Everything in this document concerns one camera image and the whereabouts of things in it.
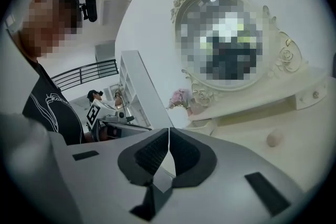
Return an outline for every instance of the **white graphic print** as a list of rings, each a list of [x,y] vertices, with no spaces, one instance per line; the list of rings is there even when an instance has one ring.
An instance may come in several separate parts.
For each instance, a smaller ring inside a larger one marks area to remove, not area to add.
[[[52,93],[50,94],[50,96],[47,95],[46,98],[46,104],[48,106],[48,110],[46,110],[45,108],[43,108],[39,102],[37,101],[36,97],[31,93],[30,94],[31,99],[33,100],[33,102],[35,103],[35,106],[37,107],[37,109],[40,111],[40,113],[42,114],[42,116],[44,118],[46,118],[48,120],[48,122],[50,123],[52,129],[54,132],[58,133],[58,122],[56,119],[56,116],[54,114],[54,112],[52,111],[52,109],[50,108],[49,104],[54,102],[54,101],[60,101],[63,104],[67,105],[69,108],[71,108],[71,110],[74,112],[74,114],[77,117],[78,123],[79,123],[79,128],[80,128],[80,138],[79,138],[79,142],[81,142],[81,138],[82,138],[82,127],[81,127],[81,122],[76,114],[76,112],[73,110],[73,108],[71,107],[71,105],[69,104],[69,102],[65,101],[64,99],[62,99],[59,95]]]

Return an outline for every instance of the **black cap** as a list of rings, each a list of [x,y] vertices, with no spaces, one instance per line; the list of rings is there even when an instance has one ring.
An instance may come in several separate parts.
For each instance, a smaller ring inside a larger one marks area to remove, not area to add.
[[[75,34],[77,28],[82,26],[82,15],[79,6],[79,0],[59,0],[61,3],[65,4],[71,12],[71,32]]]

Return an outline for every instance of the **black camera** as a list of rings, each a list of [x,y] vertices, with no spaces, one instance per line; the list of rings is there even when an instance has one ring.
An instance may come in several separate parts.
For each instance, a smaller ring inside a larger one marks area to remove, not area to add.
[[[84,20],[89,19],[90,22],[95,22],[97,20],[96,0],[85,0],[85,3],[79,4],[79,7],[83,12]]]

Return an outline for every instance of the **gray fabric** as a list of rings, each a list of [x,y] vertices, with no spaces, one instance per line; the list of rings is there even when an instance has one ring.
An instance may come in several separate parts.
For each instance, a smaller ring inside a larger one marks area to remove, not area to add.
[[[47,130],[21,114],[0,114],[0,124],[2,159],[20,191],[50,220],[82,223],[59,171]]]

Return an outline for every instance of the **pink flower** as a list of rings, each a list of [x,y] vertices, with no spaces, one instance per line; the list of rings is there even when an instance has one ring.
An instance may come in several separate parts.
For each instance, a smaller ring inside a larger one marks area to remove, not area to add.
[[[182,93],[180,91],[175,91],[171,100],[173,103],[182,102]]]
[[[172,102],[172,99],[169,99],[168,108],[169,109],[173,109],[174,108],[174,103]]]

